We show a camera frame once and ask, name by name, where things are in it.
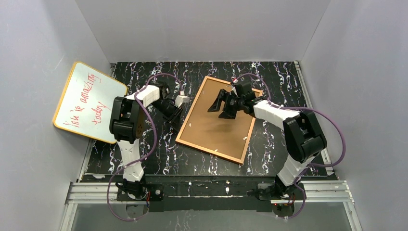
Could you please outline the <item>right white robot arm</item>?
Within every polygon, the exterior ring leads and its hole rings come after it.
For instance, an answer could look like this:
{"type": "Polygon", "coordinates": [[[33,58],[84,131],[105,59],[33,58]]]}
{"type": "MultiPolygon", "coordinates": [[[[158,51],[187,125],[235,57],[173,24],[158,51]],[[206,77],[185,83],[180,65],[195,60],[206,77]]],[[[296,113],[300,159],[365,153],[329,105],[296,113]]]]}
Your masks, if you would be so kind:
{"type": "Polygon", "coordinates": [[[221,111],[218,118],[235,119],[238,111],[279,127],[284,134],[288,157],[274,183],[264,192],[271,197],[292,195],[298,181],[313,159],[327,147],[327,140],[313,112],[297,112],[279,108],[254,92],[238,93],[220,90],[209,113],[221,111]]]}

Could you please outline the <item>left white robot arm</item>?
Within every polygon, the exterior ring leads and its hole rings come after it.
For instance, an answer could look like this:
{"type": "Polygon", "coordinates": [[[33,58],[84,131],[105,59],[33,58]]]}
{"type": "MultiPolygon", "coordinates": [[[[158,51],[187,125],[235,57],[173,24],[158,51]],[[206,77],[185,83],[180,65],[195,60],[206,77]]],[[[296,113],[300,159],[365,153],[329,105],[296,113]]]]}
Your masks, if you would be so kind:
{"type": "Polygon", "coordinates": [[[182,106],[189,101],[189,97],[183,91],[175,99],[171,99],[169,94],[169,86],[159,82],[145,85],[129,96],[114,99],[109,130],[119,146],[123,164],[123,180],[121,183],[117,182],[116,186],[135,198],[147,193],[139,148],[139,139],[145,131],[144,122],[146,119],[152,121],[147,107],[151,105],[156,108],[174,130],[180,130],[182,106]]]}

